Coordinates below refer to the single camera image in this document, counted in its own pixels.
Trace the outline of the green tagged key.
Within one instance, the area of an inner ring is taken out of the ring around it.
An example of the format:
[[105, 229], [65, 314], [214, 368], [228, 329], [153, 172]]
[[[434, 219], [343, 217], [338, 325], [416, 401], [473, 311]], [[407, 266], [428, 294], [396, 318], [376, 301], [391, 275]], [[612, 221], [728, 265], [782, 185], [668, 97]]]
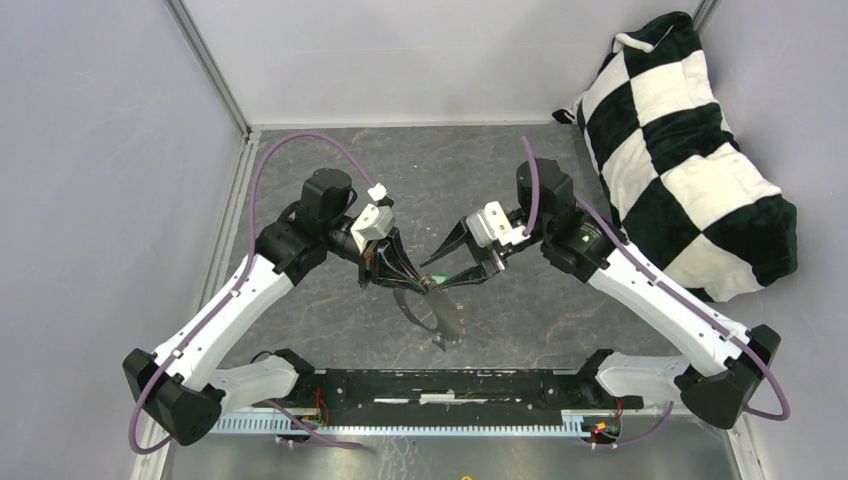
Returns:
[[422, 284], [431, 288], [442, 285], [449, 279], [448, 275], [444, 274], [426, 274], [422, 277]]

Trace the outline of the grey metal key holder plate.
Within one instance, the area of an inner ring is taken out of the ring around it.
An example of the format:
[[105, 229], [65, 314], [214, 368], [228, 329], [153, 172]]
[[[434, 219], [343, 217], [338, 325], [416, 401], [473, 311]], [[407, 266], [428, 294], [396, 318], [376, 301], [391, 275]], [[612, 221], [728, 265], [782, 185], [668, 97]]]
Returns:
[[394, 289], [392, 297], [404, 317], [413, 325], [449, 342], [458, 342], [465, 337], [465, 326], [460, 309], [448, 297], [440, 285], [430, 283], [425, 286], [423, 293], [415, 293], [430, 309], [435, 324], [430, 326], [424, 322], [424, 316], [417, 316], [411, 309], [407, 294], [409, 290]]

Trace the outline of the blue tagged key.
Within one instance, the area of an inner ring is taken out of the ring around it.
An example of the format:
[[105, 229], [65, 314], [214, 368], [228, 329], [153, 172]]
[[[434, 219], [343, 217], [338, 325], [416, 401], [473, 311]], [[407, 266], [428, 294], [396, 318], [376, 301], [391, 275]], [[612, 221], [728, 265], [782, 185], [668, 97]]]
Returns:
[[448, 350], [448, 341], [440, 336], [436, 336], [431, 340], [431, 343], [438, 347], [442, 352]]

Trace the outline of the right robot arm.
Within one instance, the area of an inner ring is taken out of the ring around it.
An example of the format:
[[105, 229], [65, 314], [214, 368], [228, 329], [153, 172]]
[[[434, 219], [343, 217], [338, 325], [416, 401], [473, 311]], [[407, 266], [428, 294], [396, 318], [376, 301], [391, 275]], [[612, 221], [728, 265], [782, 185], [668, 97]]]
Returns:
[[516, 172], [518, 207], [499, 202], [462, 217], [434, 253], [466, 247], [474, 265], [446, 287], [481, 284], [508, 259], [538, 246], [557, 270], [601, 291], [638, 315], [676, 348], [668, 357], [595, 352], [581, 367], [580, 400], [602, 408], [615, 397], [677, 402], [707, 424], [729, 429], [750, 411], [781, 339], [766, 325], [749, 328], [707, 306], [655, 268], [590, 205], [575, 196], [557, 162], [538, 158]]

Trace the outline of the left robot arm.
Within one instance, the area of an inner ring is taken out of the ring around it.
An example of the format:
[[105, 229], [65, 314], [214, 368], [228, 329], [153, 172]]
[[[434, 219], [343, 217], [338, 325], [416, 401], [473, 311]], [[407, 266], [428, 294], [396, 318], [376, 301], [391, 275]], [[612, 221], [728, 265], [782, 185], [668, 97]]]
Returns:
[[357, 199], [351, 177], [337, 169], [316, 170], [298, 201], [262, 230], [233, 276], [194, 318], [153, 352], [130, 352], [123, 361], [136, 405], [132, 420], [146, 413], [182, 446], [203, 438], [225, 414], [281, 399], [306, 405], [313, 379], [284, 355], [221, 370], [219, 364], [253, 323], [333, 254], [354, 264], [358, 282], [426, 294], [396, 227], [393, 202], [380, 183], [367, 191], [368, 204], [347, 214]]

